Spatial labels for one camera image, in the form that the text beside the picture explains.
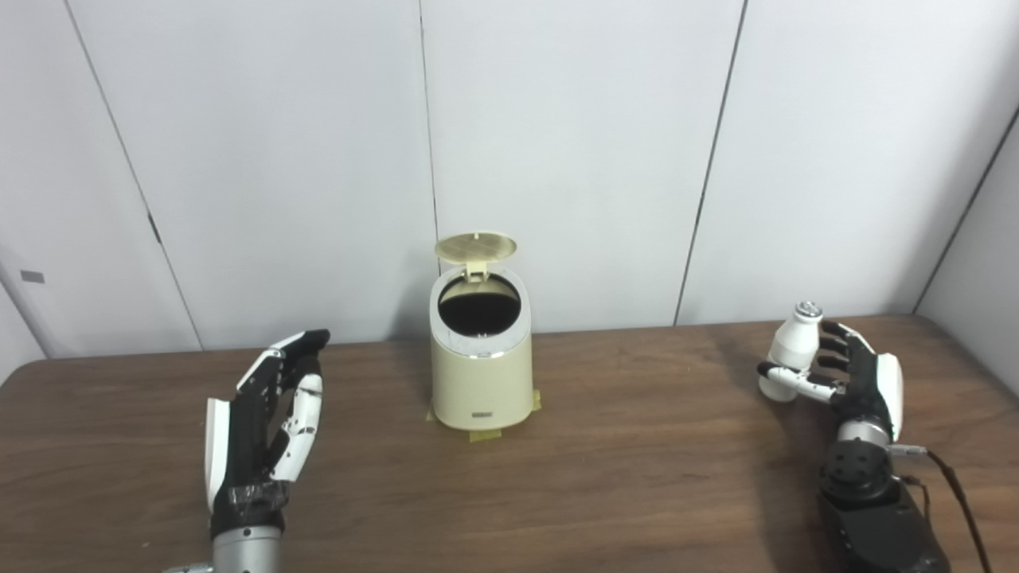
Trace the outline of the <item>white and black right hand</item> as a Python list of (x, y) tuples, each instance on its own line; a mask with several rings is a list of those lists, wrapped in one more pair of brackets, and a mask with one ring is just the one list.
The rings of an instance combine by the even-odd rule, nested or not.
[(768, 399), (790, 402), (807, 396), (829, 405), (841, 420), (875, 427), (884, 436), (878, 445), (900, 438), (905, 414), (901, 363), (844, 323), (787, 320), (757, 372)]

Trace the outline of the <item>white and black left hand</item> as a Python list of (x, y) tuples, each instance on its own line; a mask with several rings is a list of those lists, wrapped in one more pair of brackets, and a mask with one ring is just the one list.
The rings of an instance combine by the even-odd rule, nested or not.
[(301, 331), (266, 348), (232, 399), (206, 406), (209, 536), (285, 529), (283, 508), (317, 438), (323, 405), (319, 354), (328, 329)]

